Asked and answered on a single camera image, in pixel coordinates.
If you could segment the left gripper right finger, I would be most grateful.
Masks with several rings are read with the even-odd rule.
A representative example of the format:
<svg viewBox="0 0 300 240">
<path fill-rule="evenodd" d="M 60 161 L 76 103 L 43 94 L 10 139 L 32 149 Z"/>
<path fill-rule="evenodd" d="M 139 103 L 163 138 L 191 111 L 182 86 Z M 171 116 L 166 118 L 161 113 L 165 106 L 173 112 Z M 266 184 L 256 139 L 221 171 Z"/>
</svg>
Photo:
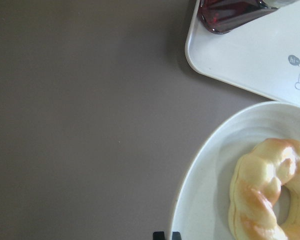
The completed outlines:
<svg viewBox="0 0 300 240">
<path fill-rule="evenodd" d="M 173 231 L 171 240 L 182 240 L 181 233 L 179 231 Z"/>
</svg>

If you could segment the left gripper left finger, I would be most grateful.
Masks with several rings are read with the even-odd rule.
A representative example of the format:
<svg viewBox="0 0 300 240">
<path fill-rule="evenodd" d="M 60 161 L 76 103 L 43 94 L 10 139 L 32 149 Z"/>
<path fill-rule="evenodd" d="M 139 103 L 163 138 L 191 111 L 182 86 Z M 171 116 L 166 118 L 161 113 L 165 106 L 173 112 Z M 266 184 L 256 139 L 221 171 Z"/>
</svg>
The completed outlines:
<svg viewBox="0 0 300 240">
<path fill-rule="evenodd" d="M 165 240 L 164 231 L 154 231 L 152 234 L 152 240 Z"/>
</svg>

